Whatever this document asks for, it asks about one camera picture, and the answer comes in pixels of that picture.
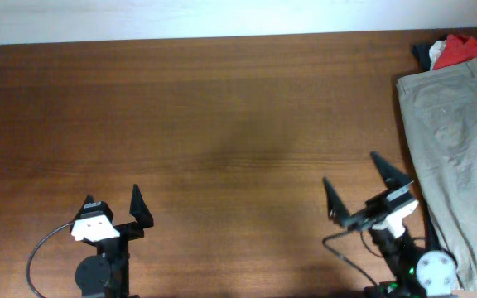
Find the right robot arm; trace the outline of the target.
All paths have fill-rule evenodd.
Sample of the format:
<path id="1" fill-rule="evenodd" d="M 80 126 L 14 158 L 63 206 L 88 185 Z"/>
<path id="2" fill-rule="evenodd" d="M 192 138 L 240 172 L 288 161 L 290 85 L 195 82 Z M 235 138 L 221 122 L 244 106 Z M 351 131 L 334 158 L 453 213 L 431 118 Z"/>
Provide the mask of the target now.
<path id="1" fill-rule="evenodd" d="M 427 238 L 424 248 L 417 246 L 403 222 L 419 205 L 410 191 L 413 179 L 376 151 L 370 156 L 386 190 L 366 200 L 365 206 L 354 214 L 347 210 L 330 181 L 323 179 L 329 218 L 344 231 L 324 237 L 322 245 L 371 282 L 362 290 L 364 297 L 453 297 L 457 261 L 440 247 L 436 236 Z M 328 244 L 352 233 L 363 236 L 365 232 L 377 246 L 378 256 L 386 262 L 393 281 L 375 281 Z"/>

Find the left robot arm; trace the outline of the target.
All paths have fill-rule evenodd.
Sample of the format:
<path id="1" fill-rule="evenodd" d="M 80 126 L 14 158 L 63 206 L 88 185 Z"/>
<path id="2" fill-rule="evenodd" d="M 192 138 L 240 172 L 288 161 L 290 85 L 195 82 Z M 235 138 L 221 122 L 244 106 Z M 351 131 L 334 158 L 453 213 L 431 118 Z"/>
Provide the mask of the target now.
<path id="1" fill-rule="evenodd" d="M 128 298 L 130 293 L 129 243 L 145 236 L 154 219 L 138 185 L 132 188 L 132 222 L 113 224 L 113 211 L 104 201 L 88 195 L 70 230 L 75 241 L 96 248 L 75 270 L 75 283 L 83 297 Z"/>

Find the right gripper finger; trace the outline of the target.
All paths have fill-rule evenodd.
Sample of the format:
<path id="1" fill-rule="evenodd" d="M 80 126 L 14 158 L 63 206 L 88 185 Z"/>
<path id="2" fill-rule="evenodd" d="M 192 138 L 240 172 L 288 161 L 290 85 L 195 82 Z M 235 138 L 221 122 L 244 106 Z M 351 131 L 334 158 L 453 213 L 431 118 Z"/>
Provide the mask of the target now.
<path id="1" fill-rule="evenodd" d="M 376 151 L 372 151 L 370 156 L 380 174 L 384 184 L 391 190 L 398 190 L 403 187 L 409 187 L 413 179 L 393 166 Z"/>
<path id="2" fill-rule="evenodd" d="M 349 211 L 345 208 L 335 188 L 326 177 L 323 178 L 323 184 L 329 218 L 339 226 L 348 226 L 350 220 Z"/>

